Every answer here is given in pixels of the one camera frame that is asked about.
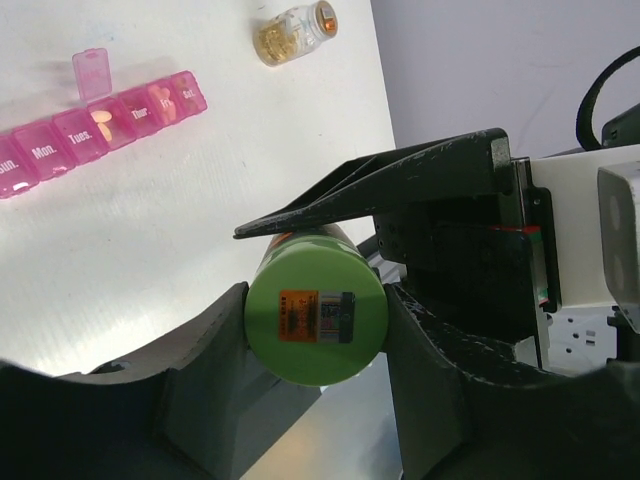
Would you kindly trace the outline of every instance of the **black cable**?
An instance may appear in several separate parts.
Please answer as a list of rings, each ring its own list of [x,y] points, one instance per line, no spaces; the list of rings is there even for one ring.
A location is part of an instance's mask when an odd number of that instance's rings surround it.
[[[615,59],[593,82],[593,85],[591,85],[591,88],[582,99],[578,109],[578,117],[576,118],[576,138],[580,146],[586,151],[602,148],[602,145],[593,134],[593,109],[596,106],[596,100],[600,90],[602,90],[602,86],[617,70],[638,57],[640,57],[640,47],[629,50]]]

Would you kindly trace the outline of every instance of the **pill organizer lid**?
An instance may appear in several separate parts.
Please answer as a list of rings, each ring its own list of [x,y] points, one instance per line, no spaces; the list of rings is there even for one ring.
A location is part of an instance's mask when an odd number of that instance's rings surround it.
[[[73,56],[78,93],[83,102],[111,94],[111,70],[105,48],[90,48]]]

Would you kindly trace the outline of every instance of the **white wall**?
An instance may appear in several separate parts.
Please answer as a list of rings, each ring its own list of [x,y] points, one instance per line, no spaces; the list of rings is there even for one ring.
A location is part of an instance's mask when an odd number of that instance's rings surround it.
[[[514,155],[577,146],[584,93],[640,45],[638,0],[372,0],[398,146],[502,127]],[[640,102],[640,60],[605,86],[606,120]]]

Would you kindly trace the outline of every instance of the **white table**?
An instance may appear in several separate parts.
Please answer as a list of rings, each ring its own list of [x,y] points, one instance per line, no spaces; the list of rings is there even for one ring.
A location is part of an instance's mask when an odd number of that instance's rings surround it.
[[[252,278],[267,240],[234,241],[235,226],[393,148],[369,1],[333,0],[337,38],[269,69],[251,30],[293,4],[0,3],[0,130],[77,104],[71,56],[91,47],[115,91],[189,69],[210,105],[0,202],[0,357],[58,375],[148,343]]]
[[[386,355],[329,387],[242,480],[396,480],[402,471]]]

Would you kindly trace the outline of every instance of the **green bottle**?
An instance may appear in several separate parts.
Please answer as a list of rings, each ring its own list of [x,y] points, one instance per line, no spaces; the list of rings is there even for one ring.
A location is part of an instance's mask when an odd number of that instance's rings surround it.
[[[336,225],[276,235],[258,268],[244,323],[256,357],[293,383],[324,386],[365,368],[387,335],[387,298]]]

